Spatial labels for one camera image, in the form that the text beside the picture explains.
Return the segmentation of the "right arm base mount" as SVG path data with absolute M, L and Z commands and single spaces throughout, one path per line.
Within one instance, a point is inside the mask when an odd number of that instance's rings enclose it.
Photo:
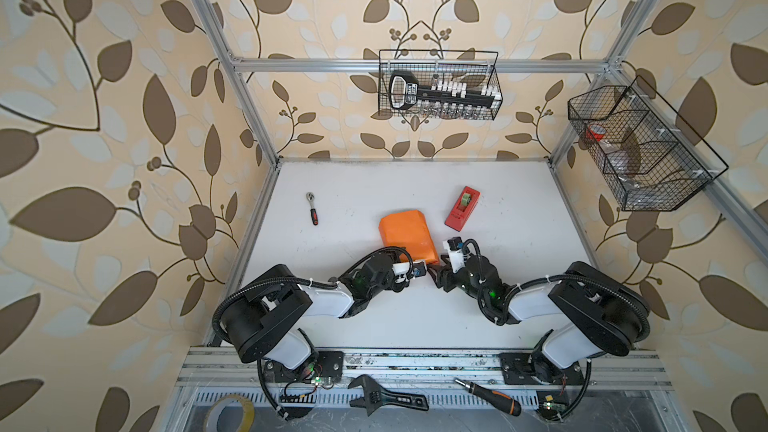
M 498 358 L 506 385 L 581 386 L 585 382 L 577 364 L 560 369 L 539 353 L 503 352 Z

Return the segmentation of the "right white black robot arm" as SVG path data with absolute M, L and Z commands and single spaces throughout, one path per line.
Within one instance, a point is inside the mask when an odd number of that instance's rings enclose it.
M 460 290 L 475 300 L 482 316 L 496 326 L 518 325 L 561 315 L 567 323 L 542 337 L 536 359 L 557 370 L 600 355 L 626 356 L 651 332 L 645 299 L 591 265 L 576 261 L 562 274 L 514 285 L 504 283 L 483 255 L 470 254 L 455 269 L 431 266 L 435 285 Z

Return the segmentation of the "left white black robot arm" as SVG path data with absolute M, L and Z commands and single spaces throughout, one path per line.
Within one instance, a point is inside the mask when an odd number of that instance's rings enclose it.
M 297 327 L 300 319 L 354 317 L 380 293 L 400 293 L 425 274 L 424 262 L 396 246 L 365 255 L 327 282 L 297 277 L 287 265 L 277 264 L 225 298 L 211 327 L 244 364 L 270 360 L 291 371 L 307 369 L 317 353 Z

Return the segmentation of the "yellow orange wrapping paper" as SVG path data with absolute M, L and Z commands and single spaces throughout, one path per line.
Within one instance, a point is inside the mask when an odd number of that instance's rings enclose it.
M 432 240 L 426 218 L 418 210 L 393 213 L 379 222 L 379 233 L 385 246 L 405 249 L 412 259 L 437 264 L 439 255 Z

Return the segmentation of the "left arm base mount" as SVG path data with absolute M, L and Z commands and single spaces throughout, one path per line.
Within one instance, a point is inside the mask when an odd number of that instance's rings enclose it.
M 264 362 L 266 381 L 277 384 L 299 382 L 330 387 L 341 381 L 344 357 L 345 354 L 340 350 L 315 351 L 294 369 L 286 368 L 277 361 L 266 360 Z

